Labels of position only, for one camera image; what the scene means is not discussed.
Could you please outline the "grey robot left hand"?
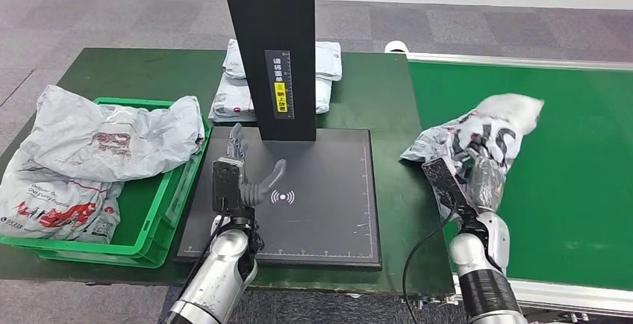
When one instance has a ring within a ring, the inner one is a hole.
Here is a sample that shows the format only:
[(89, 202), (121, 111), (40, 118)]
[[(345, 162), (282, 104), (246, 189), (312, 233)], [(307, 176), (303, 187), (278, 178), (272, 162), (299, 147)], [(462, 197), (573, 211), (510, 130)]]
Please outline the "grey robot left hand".
[(240, 201), (246, 207), (255, 207), (269, 198), (273, 187), (284, 177), (287, 161), (280, 159), (275, 163), (272, 172), (261, 182), (252, 183), (246, 177), (246, 152), (248, 144), (244, 140), (244, 133), (240, 123), (235, 124), (230, 132), (227, 143), (226, 156), (231, 163), (240, 168)]

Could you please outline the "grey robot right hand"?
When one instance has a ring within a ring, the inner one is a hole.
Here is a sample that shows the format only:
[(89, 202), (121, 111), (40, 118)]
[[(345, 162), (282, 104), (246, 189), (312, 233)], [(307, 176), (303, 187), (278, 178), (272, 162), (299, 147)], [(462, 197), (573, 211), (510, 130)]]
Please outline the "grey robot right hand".
[(467, 181), (467, 195), (481, 211), (497, 212), (504, 193), (505, 173), (497, 162), (477, 157)]

